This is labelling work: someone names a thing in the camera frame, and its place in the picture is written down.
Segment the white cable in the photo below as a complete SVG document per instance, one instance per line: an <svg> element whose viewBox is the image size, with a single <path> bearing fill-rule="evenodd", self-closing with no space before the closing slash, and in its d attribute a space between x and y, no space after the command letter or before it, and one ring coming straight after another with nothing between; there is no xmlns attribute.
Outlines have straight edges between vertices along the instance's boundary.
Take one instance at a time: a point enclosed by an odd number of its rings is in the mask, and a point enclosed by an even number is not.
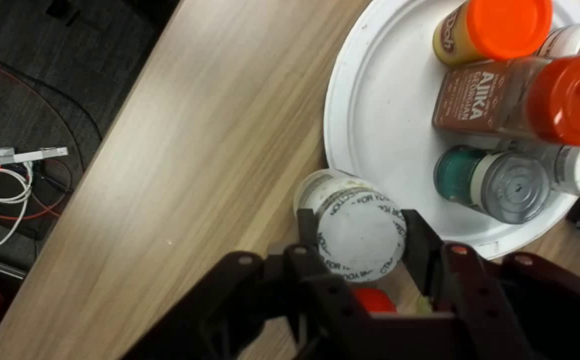
<svg viewBox="0 0 580 360"><path fill-rule="evenodd" d="M25 167L25 175L21 175L21 173L18 173L13 170L8 170L8 167L0 167L0 173L5 173L10 178L13 178L21 185L19 193L8 196L8 197L0 197L0 203L21 203L21 210L19 210L16 222L11 223L10 232L0 239L0 245L5 243L11 238L11 234L21 223L21 219L25 216L25 210L27 210L27 199L30 199L30 193L31 193L31 180L33 180L31 162L23 162L23 167Z"/></svg>

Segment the bottle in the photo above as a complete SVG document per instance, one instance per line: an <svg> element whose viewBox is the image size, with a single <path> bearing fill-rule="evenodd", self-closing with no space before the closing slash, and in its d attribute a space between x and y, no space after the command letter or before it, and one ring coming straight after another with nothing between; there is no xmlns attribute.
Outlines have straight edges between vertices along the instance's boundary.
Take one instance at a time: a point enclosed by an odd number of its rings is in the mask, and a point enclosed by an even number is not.
<svg viewBox="0 0 580 360"><path fill-rule="evenodd" d="M458 202L505 223L540 213L549 193L546 170L530 157L480 147L449 147L434 167L434 185Z"/></svg>
<svg viewBox="0 0 580 360"><path fill-rule="evenodd" d="M315 249L347 282L389 273L405 247L405 218L369 181L336 170L309 173L296 189L294 213L315 216Z"/></svg>
<svg viewBox="0 0 580 360"><path fill-rule="evenodd" d="M580 23L553 29L538 50L544 57L564 57L580 53Z"/></svg>
<svg viewBox="0 0 580 360"><path fill-rule="evenodd" d="M439 88L432 124L580 146L580 56L454 68Z"/></svg>
<svg viewBox="0 0 580 360"><path fill-rule="evenodd" d="M551 0L467 0L434 29L439 61L511 60L534 53L548 38Z"/></svg>
<svg viewBox="0 0 580 360"><path fill-rule="evenodd" d="M540 142L511 142L511 152L535 157L551 181L551 188L580 196L580 147Z"/></svg>

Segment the white plate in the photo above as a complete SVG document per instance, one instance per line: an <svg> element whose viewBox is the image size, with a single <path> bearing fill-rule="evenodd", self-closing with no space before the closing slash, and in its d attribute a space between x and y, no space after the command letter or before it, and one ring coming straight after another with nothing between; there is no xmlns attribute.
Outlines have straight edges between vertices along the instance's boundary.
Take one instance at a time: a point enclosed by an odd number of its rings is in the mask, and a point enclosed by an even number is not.
<svg viewBox="0 0 580 360"><path fill-rule="evenodd" d="M436 193L432 170L458 142L429 119L443 65L432 51L436 23L460 0L373 0L337 53L324 113L327 163L367 178L399 208L416 208L443 238L474 245L484 258L503 255L548 232L573 203L549 193L546 210L510 226L449 203ZM553 1L553 26L580 21L580 0ZM467 144L493 146L470 137Z"/></svg>

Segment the orange spice bottle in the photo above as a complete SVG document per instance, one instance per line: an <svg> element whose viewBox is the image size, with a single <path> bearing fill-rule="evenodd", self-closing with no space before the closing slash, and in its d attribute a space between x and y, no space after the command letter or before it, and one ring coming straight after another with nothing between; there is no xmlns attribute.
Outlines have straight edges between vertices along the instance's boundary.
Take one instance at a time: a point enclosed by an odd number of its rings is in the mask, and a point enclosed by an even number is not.
<svg viewBox="0 0 580 360"><path fill-rule="evenodd" d="M466 0L438 23L432 45L452 65L514 60L534 53L549 26L551 0Z"/></svg>
<svg viewBox="0 0 580 360"><path fill-rule="evenodd" d="M432 124L580 146L580 56L454 68L443 77Z"/></svg>

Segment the dark floor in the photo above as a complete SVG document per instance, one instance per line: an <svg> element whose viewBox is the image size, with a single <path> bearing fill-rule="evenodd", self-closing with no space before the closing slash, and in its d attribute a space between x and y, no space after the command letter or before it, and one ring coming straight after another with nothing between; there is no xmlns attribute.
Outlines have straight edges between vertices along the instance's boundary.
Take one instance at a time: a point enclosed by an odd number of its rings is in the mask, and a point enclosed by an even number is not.
<svg viewBox="0 0 580 360"><path fill-rule="evenodd" d="M167 15L164 5L146 0L139 1L144 12L137 12L135 3L0 0L0 146L69 147L69 157L47 162L35 171L35 189L46 203L65 188L74 189L95 154L98 131L110 127L159 33ZM78 103L19 72L58 88ZM18 213L18 208L0 208L0 213ZM25 272L54 219L41 216L25 222L19 234L0 247L0 261ZM8 232L8 223L0 219L0 236Z"/></svg>

